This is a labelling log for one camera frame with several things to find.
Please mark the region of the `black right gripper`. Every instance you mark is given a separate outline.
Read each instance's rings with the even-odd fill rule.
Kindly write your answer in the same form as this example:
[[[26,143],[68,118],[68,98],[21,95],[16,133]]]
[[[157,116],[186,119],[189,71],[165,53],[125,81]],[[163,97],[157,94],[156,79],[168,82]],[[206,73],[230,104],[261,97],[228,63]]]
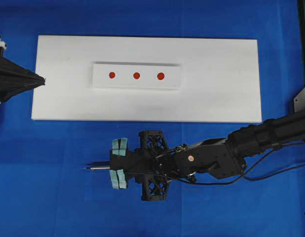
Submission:
[[[128,150],[128,138],[112,141],[111,165],[129,165],[123,169],[109,170],[113,189],[127,189],[134,178],[141,185],[142,201],[166,200],[170,182],[182,178],[173,155],[187,149],[186,144],[169,148],[162,131],[145,130],[139,133],[140,147]]]

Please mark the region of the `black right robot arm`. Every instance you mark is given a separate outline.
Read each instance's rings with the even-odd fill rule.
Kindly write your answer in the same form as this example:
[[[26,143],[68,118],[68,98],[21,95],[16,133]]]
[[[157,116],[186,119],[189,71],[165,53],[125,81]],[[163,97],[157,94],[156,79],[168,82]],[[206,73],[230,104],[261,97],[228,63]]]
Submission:
[[[223,179],[239,180],[249,172],[245,159],[274,152],[305,139],[305,110],[260,125],[249,125],[226,138],[170,149],[162,131],[140,132],[140,147],[128,149],[127,138],[115,139],[110,150],[110,180],[117,190],[130,179],[142,186],[143,201],[165,200],[170,182],[197,185],[196,174],[208,173],[222,185]]]

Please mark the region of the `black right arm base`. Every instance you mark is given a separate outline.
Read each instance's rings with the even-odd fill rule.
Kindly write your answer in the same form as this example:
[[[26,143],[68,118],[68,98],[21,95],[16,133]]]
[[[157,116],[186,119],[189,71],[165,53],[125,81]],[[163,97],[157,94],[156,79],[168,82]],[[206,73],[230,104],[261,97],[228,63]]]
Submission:
[[[294,97],[294,112],[305,110],[305,87]]]

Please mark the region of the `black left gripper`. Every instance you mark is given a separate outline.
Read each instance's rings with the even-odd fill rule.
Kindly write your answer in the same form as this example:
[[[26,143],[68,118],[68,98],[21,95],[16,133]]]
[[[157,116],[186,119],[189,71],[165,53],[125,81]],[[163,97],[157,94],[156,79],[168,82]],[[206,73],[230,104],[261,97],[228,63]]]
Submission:
[[[0,103],[22,92],[45,85],[45,79],[2,57],[6,43],[0,36]]]

